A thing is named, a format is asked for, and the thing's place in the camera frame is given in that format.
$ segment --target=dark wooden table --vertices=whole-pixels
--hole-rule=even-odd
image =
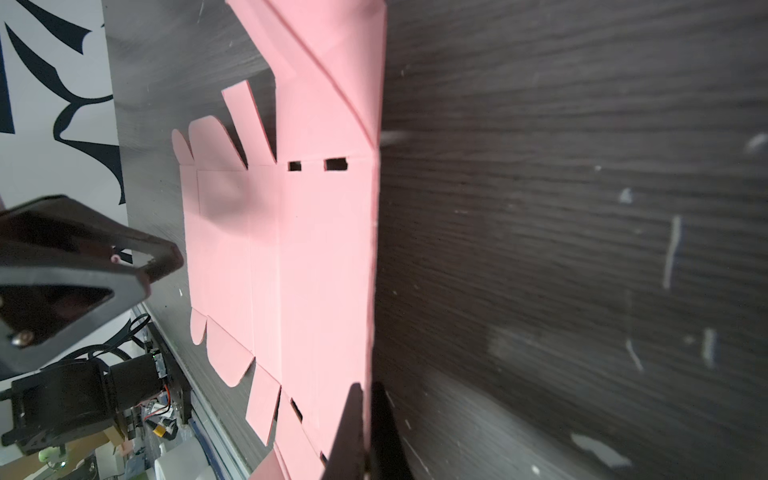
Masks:
[[[234,134],[249,78],[273,139],[273,77],[222,0],[104,17],[129,222],[183,246],[171,130]],[[768,475],[766,47],[764,0],[389,3],[374,374],[417,478]],[[186,271],[149,304],[255,467]]]

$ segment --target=table surface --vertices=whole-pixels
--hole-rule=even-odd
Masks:
[[[183,249],[171,130],[234,135],[248,78],[273,142],[273,76],[223,0],[104,17],[129,223]],[[403,0],[388,31],[374,376],[415,477],[765,475],[768,4]],[[186,270],[148,303],[255,467],[253,369],[192,344]]]

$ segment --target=red wire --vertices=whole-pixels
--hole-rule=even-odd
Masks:
[[[163,386],[165,387],[165,392],[168,394],[168,405],[165,407],[164,411],[161,412],[160,410],[157,410],[155,413],[150,413],[149,415],[144,417],[144,420],[150,417],[154,417],[155,415],[162,415],[164,413],[168,413],[168,411],[170,411],[170,390],[168,390],[167,385],[163,385]]]

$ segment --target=white backdrop with black pattern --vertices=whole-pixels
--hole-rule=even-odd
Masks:
[[[64,194],[127,224],[100,0],[0,0],[0,197]]]

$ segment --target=screw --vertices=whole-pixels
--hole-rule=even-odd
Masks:
[[[13,338],[11,339],[11,345],[18,348],[24,348],[26,346],[29,346],[29,344],[32,343],[32,340],[34,338],[35,338],[34,333],[30,332],[29,330],[22,330],[21,332],[13,336]]]

